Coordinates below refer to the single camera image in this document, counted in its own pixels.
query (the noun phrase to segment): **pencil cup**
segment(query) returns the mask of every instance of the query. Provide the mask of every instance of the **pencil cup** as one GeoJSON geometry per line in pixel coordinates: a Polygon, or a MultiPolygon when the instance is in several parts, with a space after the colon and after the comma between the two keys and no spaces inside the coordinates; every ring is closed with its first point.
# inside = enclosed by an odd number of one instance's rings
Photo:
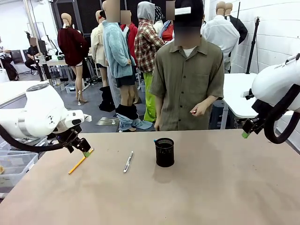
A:
{"type": "Polygon", "coordinates": [[[160,167],[170,167],[174,164],[174,141],[161,138],[155,141],[156,164],[160,167]]]}

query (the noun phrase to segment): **white pen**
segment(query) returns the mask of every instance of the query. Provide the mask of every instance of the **white pen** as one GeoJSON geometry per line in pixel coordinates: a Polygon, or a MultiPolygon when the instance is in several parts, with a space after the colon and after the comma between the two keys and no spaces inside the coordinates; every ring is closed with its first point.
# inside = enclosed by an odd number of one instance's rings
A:
{"type": "Polygon", "coordinates": [[[130,153],[129,158],[128,158],[127,162],[126,162],[125,169],[124,169],[124,171],[123,171],[124,173],[126,173],[127,170],[128,170],[128,168],[129,168],[129,165],[130,165],[130,161],[131,161],[131,159],[132,159],[132,156],[133,156],[133,151],[130,153]]]}

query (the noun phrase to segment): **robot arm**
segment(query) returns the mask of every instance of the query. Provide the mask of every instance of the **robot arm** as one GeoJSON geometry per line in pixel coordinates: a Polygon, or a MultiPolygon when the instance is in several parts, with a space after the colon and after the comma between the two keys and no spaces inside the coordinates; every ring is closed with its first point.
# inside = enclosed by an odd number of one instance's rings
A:
{"type": "Polygon", "coordinates": [[[59,94],[49,84],[39,84],[26,91],[27,103],[23,109],[0,110],[0,135],[11,145],[27,151],[48,151],[73,147],[84,154],[90,150],[87,141],[78,138],[80,124],[91,121],[81,110],[68,111],[59,94]],[[42,137],[53,134],[58,145],[28,147],[15,138],[42,137]]]}
{"type": "Polygon", "coordinates": [[[252,108],[258,116],[245,123],[245,138],[252,132],[259,134],[264,129],[271,142],[280,144],[292,134],[300,120],[299,58],[300,53],[288,58],[283,64],[264,69],[257,75],[246,98],[257,98],[252,108]],[[276,137],[274,124],[289,110],[294,111],[292,119],[284,132],[276,137]]]}

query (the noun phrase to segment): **yellow pencil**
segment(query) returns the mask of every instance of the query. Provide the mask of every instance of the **yellow pencil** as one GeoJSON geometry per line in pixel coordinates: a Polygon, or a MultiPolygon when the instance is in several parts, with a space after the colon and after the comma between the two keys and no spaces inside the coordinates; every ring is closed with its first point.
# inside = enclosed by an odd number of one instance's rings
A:
{"type": "Polygon", "coordinates": [[[76,166],[74,166],[73,167],[73,169],[72,170],[70,170],[70,172],[69,172],[69,175],[84,161],[86,159],[86,157],[84,156],[80,161],[79,161],[79,163],[77,163],[76,164],[76,166]]]}

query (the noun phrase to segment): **neon green pants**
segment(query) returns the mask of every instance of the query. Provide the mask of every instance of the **neon green pants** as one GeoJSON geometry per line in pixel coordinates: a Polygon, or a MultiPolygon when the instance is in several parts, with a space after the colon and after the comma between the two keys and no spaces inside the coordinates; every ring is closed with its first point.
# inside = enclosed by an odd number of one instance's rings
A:
{"type": "Polygon", "coordinates": [[[156,120],[155,96],[149,92],[152,84],[152,77],[152,72],[144,73],[146,85],[146,113],[144,120],[148,122],[154,122],[156,120]]]}

